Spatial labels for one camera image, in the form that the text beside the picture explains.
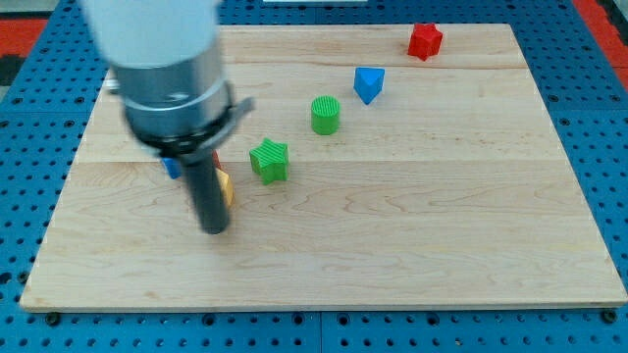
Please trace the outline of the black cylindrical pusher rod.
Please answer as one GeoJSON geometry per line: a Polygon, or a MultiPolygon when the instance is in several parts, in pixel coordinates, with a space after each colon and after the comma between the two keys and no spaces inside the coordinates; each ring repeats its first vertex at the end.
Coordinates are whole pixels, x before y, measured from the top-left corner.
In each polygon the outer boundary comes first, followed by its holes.
{"type": "Polygon", "coordinates": [[[230,214],[212,153],[181,157],[180,163],[200,228],[209,234],[223,232],[230,224],[230,214]]]}

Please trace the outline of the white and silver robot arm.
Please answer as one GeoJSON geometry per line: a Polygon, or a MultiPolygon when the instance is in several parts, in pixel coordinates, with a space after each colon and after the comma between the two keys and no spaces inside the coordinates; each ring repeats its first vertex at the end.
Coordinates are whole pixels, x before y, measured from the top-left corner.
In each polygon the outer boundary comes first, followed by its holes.
{"type": "Polygon", "coordinates": [[[230,224],[214,151],[254,108],[223,66],[219,5],[207,0],[81,0],[133,135],[177,160],[201,228],[230,224]]]}

